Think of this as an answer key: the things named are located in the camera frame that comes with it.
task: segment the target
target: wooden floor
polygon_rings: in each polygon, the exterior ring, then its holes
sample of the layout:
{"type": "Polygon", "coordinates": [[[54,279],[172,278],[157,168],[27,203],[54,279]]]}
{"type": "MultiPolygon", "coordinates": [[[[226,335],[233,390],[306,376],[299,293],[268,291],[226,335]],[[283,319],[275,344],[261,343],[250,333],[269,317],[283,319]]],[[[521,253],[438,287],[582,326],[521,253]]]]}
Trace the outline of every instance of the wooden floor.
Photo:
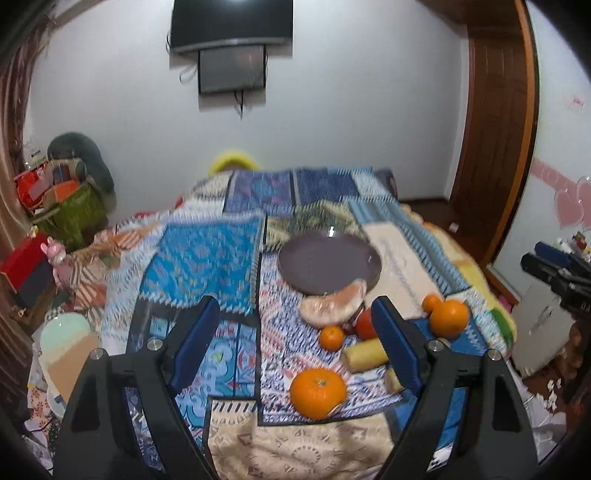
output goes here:
{"type": "Polygon", "coordinates": [[[445,199],[410,200],[401,202],[409,205],[413,212],[418,213],[426,222],[431,222],[445,230],[476,262],[480,263],[488,245],[481,243],[479,239],[472,238],[462,233],[449,230],[452,223],[457,223],[459,218],[453,211],[451,204],[445,199]]]}

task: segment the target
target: patchwork quilt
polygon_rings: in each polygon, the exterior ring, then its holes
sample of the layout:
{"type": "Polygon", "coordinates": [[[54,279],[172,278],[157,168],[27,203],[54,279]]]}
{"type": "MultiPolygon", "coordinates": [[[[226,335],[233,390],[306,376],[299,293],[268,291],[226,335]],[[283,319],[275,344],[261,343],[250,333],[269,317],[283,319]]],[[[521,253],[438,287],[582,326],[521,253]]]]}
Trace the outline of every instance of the patchwork quilt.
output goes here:
{"type": "MultiPolygon", "coordinates": [[[[192,385],[176,402],[197,446],[223,478],[369,475],[412,412],[416,398],[408,391],[386,391],[385,367],[350,374],[338,353],[318,345],[317,332],[299,315],[303,295],[281,277],[281,246],[295,235],[329,226],[373,243],[380,253],[382,273],[368,304],[388,295],[403,317],[429,336],[420,307],[424,295],[458,296],[472,315],[451,348],[476,355],[487,348],[511,351],[510,316],[504,325],[497,323],[490,300],[467,281],[446,245],[408,215],[371,169],[208,177],[176,210],[133,218],[97,236],[91,248],[111,245],[123,234],[133,234],[134,241],[111,252],[116,264],[95,281],[97,288],[106,286],[98,288],[100,305],[87,307],[99,309],[101,344],[116,355],[166,337],[179,309],[203,295],[217,298],[222,321],[192,385]],[[305,419],[289,402],[295,375],[318,366],[339,372],[348,387],[346,404],[321,423],[305,419]],[[255,461],[255,451],[265,452],[264,458],[255,461]],[[348,452],[353,452],[350,461],[348,452]]],[[[97,257],[91,254],[87,263],[95,264],[97,257]]],[[[345,345],[356,341],[348,336],[345,345]]],[[[162,470],[137,391],[129,388],[126,396],[144,461],[162,470]]],[[[433,465],[449,455],[463,399],[464,391],[456,389],[433,465]]]]}

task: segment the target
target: pink rabbit toy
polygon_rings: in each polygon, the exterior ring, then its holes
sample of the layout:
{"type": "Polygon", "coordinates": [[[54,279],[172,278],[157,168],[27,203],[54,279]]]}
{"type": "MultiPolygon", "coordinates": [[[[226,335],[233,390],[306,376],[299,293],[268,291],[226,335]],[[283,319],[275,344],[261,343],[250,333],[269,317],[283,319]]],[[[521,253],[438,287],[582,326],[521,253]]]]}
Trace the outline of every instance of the pink rabbit toy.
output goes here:
{"type": "Polygon", "coordinates": [[[51,237],[47,238],[47,245],[41,244],[41,251],[46,254],[47,260],[53,267],[53,279],[57,288],[70,290],[70,279],[74,270],[72,257],[66,253],[63,244],[51,237]]]}

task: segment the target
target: wooden door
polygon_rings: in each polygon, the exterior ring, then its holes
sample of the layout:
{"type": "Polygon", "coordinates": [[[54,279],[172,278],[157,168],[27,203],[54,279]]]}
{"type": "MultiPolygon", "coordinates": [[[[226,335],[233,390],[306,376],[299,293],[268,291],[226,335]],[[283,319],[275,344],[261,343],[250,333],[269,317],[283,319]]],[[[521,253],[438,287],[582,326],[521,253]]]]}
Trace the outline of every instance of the wooden door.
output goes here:
{"type": "Polygon", "coordinates": [[[451,201],[458,233],[480,246],[473,252],[479,262],[490,261],[485,257],[491,240],[515,202],[515,181],[527,171],[520,164],[527,88],[522,36],[494,31],[470,36],[468,113],[451,201]]]}

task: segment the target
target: curtain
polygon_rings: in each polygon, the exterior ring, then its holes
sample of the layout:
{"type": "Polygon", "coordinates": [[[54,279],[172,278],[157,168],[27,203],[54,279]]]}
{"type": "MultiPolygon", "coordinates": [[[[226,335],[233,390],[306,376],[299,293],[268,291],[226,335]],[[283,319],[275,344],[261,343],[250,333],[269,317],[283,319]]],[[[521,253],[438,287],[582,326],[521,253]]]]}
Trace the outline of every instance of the curtain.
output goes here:
{"type": "MultiPolygon", "coordinates": [[[[47,20],[38,24],[0,72],[0,263],[31,228],[13,178],[22,170],[22,129],[33,65],[47,20]]],[[[0,401],[14,406],[27,391],[30,337],[15,320],[5,283],[0,290],[0,401]]]]}

